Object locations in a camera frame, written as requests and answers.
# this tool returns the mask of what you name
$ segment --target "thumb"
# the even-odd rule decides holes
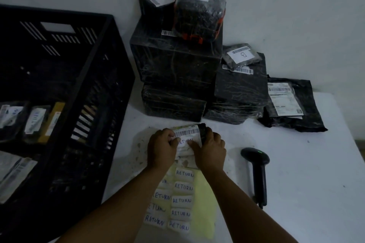
[[[177,138],[175,138],[173,141],[171,141],[171,147],[173,148],[173,149],[177,149],[177,146],[179,145],[179,142],[180,142],[180,138],[179,137],[177,137]]]
[[[191,147],[191,149],[193,149],[194,153],[199,152],[200,151],[200,146],[199,144],[197,144],[194,140],[189,140],[188,141],[189,146]]]

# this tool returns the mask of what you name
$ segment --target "black plastic crate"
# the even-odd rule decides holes
[[[100,205],[135,77],[112,15],[0,12],[0,102],[66,102],[46,145],[0,144],[38,161],[0,205],[0,241],[48,242]]]

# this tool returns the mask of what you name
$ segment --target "forearm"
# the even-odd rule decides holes
[[[210,184],[234,243],[297,242],[260,209],[224,171],[203,173]]]
[[[145,168],[57,242],[133,242],[151,197],[164,175],[159,169]]]

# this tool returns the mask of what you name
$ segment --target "barcode scanner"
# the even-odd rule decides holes
[[[265,165],[270,162],[270,158],[263,151],[255,148],[242,149],[241,156],[252,163],[255,199],[262,209],[267,205]]]

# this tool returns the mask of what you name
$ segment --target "person's right hand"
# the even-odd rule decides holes
[[[225,141],[221,135],[214,133],[207,127],[207,138],[200,148],[195,141],[188,141],[193,149],[196,166],[204,173],[223,171],[223,164],[226,158]]]

